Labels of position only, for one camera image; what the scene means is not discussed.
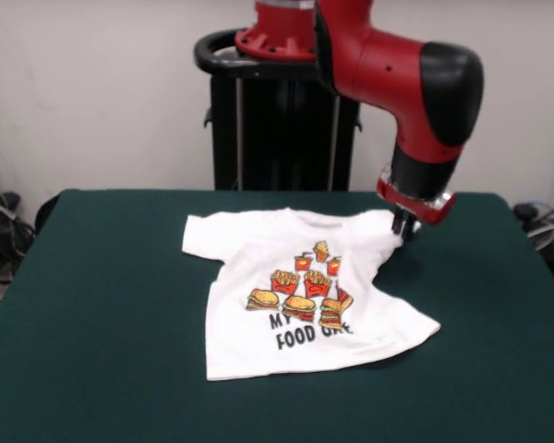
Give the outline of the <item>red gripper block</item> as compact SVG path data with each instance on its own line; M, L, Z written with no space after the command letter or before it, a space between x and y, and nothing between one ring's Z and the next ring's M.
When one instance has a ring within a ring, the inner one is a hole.
M447 216L456 199L451 191L444 191L432 200L405 196L391 181L390 165L386 165L380 173L376 192L395 207L391 229L394 233L400 233L405 243L413 239L418 226L417 220L430 225L439 224Z

